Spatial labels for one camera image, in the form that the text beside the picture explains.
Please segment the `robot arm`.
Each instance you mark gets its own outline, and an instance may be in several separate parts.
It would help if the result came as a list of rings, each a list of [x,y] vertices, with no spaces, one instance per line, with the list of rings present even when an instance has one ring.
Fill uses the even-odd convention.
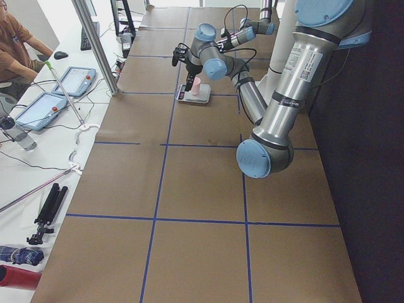
[[[331,52],[368,43],[373,8],[372,1],[287,1],[276,25],[271,22],[271,1],[263,1],[259,20],[242,19],[239,30],[223,31],[221,40],[213,25],[202,23],[196,27],[191,47],[174,51],[173,62],[186,65],[187,90],[199,73],[211,80],[229,77],[234,84],[254,126],[236,153],[245,175],[264,178],[292,163],[288,134],[316,87],[320,69]],[[228,56],[227,51],[272,33],[276,34],[273,68],[256,83],[247,63]]]
[[[227,16],[232,10],[239,7],[245,9],[246,15],[240,20],[239,30],[230,33],[226,24]],[[271,21],[272,12],[273,1],[267,0],[261,1],[258,21],[252,21],[248,17],[248,8],[245,4],[238,4],[229,9],[223,18],[223,28],[220,32],[222,39],[217,42],[219,51],[221,53],[231,51],[246,42],[252,41],[257,35],[272,35],[275,31],[275,24]]]

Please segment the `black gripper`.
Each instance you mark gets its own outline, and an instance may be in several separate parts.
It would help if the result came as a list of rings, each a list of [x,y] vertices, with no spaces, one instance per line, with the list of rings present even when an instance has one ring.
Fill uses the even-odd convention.
[[[185,91],[189,92],[194,84],[194,79],[197,74],[200,74],[203,70],[203,66],[200,64],[194,64],[191,61],[186,63],[186,70],[188,71],[188,75],[186,78],[186,87]]]

